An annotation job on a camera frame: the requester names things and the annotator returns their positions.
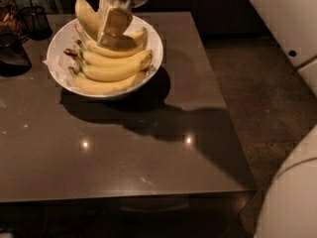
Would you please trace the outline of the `padded cream gripper finger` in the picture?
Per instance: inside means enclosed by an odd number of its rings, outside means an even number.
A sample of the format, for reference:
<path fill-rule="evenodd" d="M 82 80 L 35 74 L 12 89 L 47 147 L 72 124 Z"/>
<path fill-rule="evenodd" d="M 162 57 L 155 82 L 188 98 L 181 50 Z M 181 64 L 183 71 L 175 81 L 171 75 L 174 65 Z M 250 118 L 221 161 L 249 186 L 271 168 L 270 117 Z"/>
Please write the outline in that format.
<path fill-rule="evenodd" d="M 107 47 L 115 48 L 122 41 L 126 41 L 124 36 L 125 31 L 130 26 L 133 16 L 128 11 L 109 6 L 103 16 L 101 27 L 97 37 L 97 44 Z"/>
<path fill-rule="evenodd" d="M 108 6 L 111 4 L 112 0 L 99 0 L 98 15 L 102 17 L 103 14 L 106 12 Z"/>

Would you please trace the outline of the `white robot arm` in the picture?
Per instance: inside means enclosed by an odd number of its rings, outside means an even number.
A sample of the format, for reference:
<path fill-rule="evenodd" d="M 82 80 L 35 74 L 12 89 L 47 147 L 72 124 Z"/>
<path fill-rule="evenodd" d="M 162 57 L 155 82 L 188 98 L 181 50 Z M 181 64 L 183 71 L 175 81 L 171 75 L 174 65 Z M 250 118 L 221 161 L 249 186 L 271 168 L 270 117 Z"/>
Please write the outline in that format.
<path fill-rule="evenodd" d="M 189 10 L 199 37 L 167 23 L 167 64 L 141 91 L 107 108 L 109 188 L 134 213 L 169 211 L 148 238 L 252 238 L 260 195 L 317 121 L 299 77 L 299 46 L 283 36 L 291 0 L 150 0 L 147 10 Z"/>

